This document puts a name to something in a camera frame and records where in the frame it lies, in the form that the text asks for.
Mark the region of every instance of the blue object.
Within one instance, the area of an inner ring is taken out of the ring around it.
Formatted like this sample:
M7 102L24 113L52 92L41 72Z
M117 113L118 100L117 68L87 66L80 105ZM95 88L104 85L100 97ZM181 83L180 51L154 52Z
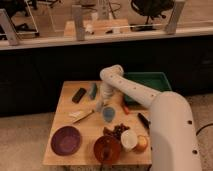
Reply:
M89 90L89 97L91 100L95 99L97 90L98 90L98 87L97 87L96 83L91 83L90 90Z
M115 117L115 110L112 107L105 107L103 109L102 115L106 122L111 122Z

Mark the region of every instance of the brown bowl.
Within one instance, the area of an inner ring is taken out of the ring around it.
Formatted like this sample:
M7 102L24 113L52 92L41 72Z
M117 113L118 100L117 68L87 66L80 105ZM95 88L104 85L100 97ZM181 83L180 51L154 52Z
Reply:
M101 164L111 165L116 163L120 152L121 144L112 136L102 136L95 142L94 154Z
M72 126L58 129L51 139L52 150L60 156L74 154L81 145L81 134Z

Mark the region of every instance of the green plastic bin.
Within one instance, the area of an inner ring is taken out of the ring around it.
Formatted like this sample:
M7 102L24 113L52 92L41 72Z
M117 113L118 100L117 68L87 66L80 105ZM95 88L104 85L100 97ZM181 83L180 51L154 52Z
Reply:
M172 91L171 85L163 72L127 72L124 77L159 91ZM138 104L127 95L124 96L124 101L127 105Z

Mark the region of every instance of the white cup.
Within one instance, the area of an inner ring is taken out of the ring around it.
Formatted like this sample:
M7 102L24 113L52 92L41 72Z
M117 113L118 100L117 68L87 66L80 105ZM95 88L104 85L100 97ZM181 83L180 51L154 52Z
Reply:
M121 134L121 144L126 152L131 151L138 144L137 134L129 129Z

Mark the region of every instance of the yellow object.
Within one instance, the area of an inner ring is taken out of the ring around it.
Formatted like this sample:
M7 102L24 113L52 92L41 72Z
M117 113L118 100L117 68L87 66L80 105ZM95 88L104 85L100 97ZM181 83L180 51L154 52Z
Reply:
M143 135L138 135L138 144L136 145L135 149L137 151L144 151L148 146L148 140Z

